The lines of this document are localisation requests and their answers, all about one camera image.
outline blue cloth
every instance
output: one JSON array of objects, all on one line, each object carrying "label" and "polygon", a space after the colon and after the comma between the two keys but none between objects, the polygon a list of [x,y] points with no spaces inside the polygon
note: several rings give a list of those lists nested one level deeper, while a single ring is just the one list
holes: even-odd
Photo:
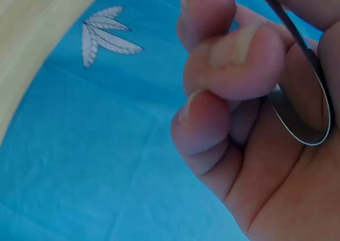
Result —
[{"label": "blue cloth", "polygon": [[178,14],[179,0],[96,0],[56,46],[0,148],[0,240],[246,240],[171,141]]}]

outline embroidery hoop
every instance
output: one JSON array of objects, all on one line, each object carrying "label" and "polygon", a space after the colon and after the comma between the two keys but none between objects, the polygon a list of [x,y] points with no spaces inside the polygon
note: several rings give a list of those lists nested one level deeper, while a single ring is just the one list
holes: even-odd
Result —
[{"label": "embroidery hoop", "polygon": [[314,73],[319,81],[319,84],[322,88],[322,92],[324,95],[324,99],[326,101],[327,106],[327,114],[328,114],[328,125],[327,129],[323,132],[316,131],[308,126],[297,113],[295,108],[293,107],[291,101],[288,96],[284,93],[284,91],[277,85],[272,92],[268,95],[268,99],[272,104],[276,115],[285,126],[285,128],[289,131],[289,133],[296,138],[299,142],[306,146],[315,147],[323,144],[327,138],[329,137],[335,123],[335,114],[334,107],[332,104],[332,99],[330,97],[330,93],[328,91],[326,79],[324,76],[324,72],[322,70],[320,61],[314,51],[311,49],[310,45],[299,33],[298,29],[283,10],[282,6],[276,0],[265,0],[269,6],[273,9],[273,11],[278,15],[278,17],[285,24],[287,29],[290,31],[292,36],[294,37],[297,44],[300,46],[307,60],[311,64],[314,69]]},{"label": "embroidery hoop", "polygon": [[44,60],[93,1],[1,0],[0,146],[14,112]]}]

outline finger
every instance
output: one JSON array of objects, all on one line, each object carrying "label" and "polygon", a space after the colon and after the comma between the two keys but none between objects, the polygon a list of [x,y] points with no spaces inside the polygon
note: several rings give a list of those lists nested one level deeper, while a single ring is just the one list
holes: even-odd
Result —
[{"label": "finger", "polygon": [[[263,22],[267,26],[274,29],[282,38],[286,50],[289,50],[293,45],[296,44],[295,39],[288,31],[287,27],[281,24],[277,24],[265,18],[264,16],[254,12],[253,10],[243,6],[241,4],[236,4],[236,15],[235,19],[239,22],[240,26],[249,26],[255,23]],[[312,49],[315,51],[318,47],[318,42],[308,38],[308,43],[311,45]]]},{"label": "finger", "polygon": [[249,134],[257,120],[260,110],[260,99],[242,102],[237,110],[232,113],[230,137],[241,147],[244,147]]},{"label": "finger", "polygon": [[[245,102],[233,120],[245,130],[254,104]],[[172,138],[193,173],[221,200],[232,187],[242,166],[242,151],[228,138],[230,110],[225,100],[207,91],[195,92],[172,121]]]},{"label": "finger", "polygon": [[339,0],[277,0],[318,29],[326,31],[340,19]]},{"label": "finger", "polygon": [[182,155],[206,151],[227,138],[230,121],[230,109],[225,100],[211,92],[196,91],[174,117],[173,141]]},{"label": "finger", "polygon": [[181,0],[177,33],[191,51],[203,40],[225,34],[235,15],[234,0]]},{"label": "finger", "polygon": [[[237,4],[236,7],[236,19],[241,26],[267,20],[245,6]],[[327,108],[312,67],[285,26],[273,22],[266,25],[279,33],[287,51],[280,86],[284,88],[295,109],[307,124],[317,130],[325,130],[328,124]],[[317,51],[318,42],[309,39],[309,43]]]},{"label": "finger", "polygon": [[252,25],[207,40],[189,56],[184,73],[187,95],[207,89],[227,100],[266,95],[284,67],[280,36],[266,25]]}]

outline fingertip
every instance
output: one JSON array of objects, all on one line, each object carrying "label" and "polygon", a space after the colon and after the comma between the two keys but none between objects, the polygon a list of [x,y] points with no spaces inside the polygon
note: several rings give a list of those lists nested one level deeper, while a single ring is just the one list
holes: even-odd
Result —
[{"label": "fingertip", "polygon": [[183,155],[193,155],[212,148],[221,143],[230,130],[231,117],[227,102],[207,91],[196,94],[186,117],[180,115],[179,111],[173,118],[171,134]]}]

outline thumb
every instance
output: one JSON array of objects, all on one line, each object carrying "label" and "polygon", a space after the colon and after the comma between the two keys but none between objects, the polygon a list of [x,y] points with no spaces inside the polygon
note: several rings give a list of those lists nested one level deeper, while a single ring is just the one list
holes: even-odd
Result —
[{"label": "thumb", "polygon": [[185,67],[185,92],[206,89],[232,101],[265,96],[279,81],[284,58],[282,38],[270,26],[240,28],[192,52]]}]

